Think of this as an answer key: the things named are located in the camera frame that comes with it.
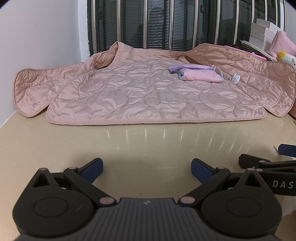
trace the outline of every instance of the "care label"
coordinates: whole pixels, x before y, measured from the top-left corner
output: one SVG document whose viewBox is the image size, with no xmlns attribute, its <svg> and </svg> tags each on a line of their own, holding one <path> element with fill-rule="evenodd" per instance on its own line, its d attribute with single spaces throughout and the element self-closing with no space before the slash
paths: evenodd
<svg viewBox="0 0 296 241">
<path fill-rule="evenodd" d="M 237 84 L 237 82 L 239 82 L 240 80 L 240 76 L 238 74 L 235 74 L 231 80 L 232 83 L 234 83 L 235 85 Z"/>
</svg>

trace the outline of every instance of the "window blind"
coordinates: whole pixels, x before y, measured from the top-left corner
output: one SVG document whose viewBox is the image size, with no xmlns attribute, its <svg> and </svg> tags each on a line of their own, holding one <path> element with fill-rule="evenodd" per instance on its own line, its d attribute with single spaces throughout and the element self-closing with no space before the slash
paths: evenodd
<svg viewBox="0 0 296 241">
<path fill-rule="evenodd" d="M 143 0 L 121 0 L 121 41 L 143 47 Z"/>
<path fill-rule="evenodd" d="M 281 27 L 281 3 L 280 0 L 277 0 L 278 2 L 278 27 Z"/>
<path fill-rule="evenodd" d="M 169 0 L 148 0 L 147 48 L 168 49 L 169 14 Z"/>
<path fill-rule="evenodd" d="M 265 3 L 264 3 L 264 0 L 255 0 L 254 22 L 256 22 L 257 18 L 265 19 Z"/>
<path fill-rule="evenodd" d="M 239 25 L 237 32 L 237 42 L 246 40 L 249 41 L 252 21 L 252 0 L 239 1 Z"/>
<path fill-rule="evenodd" d="M 267 20 L 276 24 L 276 4 L 277 0 L 267 0 Z"/>
<path fill-rule="evenodd" d="M 117 41 L 116 0 L 103 0 L 104 46 L 108 50 Z"/>
<path fill-rule="evenodd" d="M 192 49 L 194 0 L 175 0 L 173 50 Z"/>
<path fill-rule="evenodd" d="M 235 0 L 221 0 L 218 45 L 233 44 L 235 28 Z"/>
</svg>

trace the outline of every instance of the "window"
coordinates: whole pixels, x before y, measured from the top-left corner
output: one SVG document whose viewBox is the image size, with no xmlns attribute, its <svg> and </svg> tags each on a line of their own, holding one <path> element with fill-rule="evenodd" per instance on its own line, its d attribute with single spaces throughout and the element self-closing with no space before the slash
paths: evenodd
<svg viewBox="0 0 296 241">
<path fill-rule="evenodd" d="M 249 40 L 252 19 L 256 22 L 257 18 L 266 18 L 278 26 L 283 26 L 281 19 L 284 19 L 281 16 L 284 12 L 283 0 L 88 1 L 91 53 L 93 46 L 96 47 L 97 52 L 105 51 L 117 40 L 135 48 L 145 46 L 169 49 L 172 47 L 175 51 L 187 51 L 201 43 L 240 44 L 242 40 Z M 174 11 L 170 13 L 172 2 Z M 217 11 L 218 2 L 220 2 L 220 11 Z M 172 18 L 173 31 L 170 33 Z M 143 44 L 146 24 L 147 42 Z"/>
</svg>

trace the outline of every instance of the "pink towel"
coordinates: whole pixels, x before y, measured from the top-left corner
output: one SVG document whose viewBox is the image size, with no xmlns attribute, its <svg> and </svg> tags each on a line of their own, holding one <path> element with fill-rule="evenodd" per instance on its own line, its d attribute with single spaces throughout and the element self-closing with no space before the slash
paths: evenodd
<svg viewBox="0 0 296 241">
<path fill-rule="evenodd" d="M 171 73 L 178 73 L 180 80 L 202 80 L 221 83 L 223 77 L 214 71 L 214 68 L 200 64 L 184 64 L 169 66 Z"/>
</svg>

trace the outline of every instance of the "blue gripper pad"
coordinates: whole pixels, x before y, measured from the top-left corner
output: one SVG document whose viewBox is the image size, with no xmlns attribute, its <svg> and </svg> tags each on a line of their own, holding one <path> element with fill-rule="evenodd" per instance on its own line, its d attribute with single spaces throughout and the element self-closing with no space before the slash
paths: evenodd
<svg viewBox="0 0 296 241">
<path fill-rule="evenodd" d="M 296 146 L 280 144 L 278 152 L 280 155 L 296 157 Z"/>
<path fill-rule="evenodd" d="M 103 172 L 103 161 L 101 158 L 96 158 L 78 169 L 77 173 L 85 180 L 93 183 Z"/>
<path fill-rule="evenodd" d="M 204 183 L 213 175 L 215 175 L 217 170 L 204 163 L 200 159 L 194 158 L 191 162 L 191 173 L 197 178 L 197 180 L 199 180 L 201 183 Z"/>
</svg>

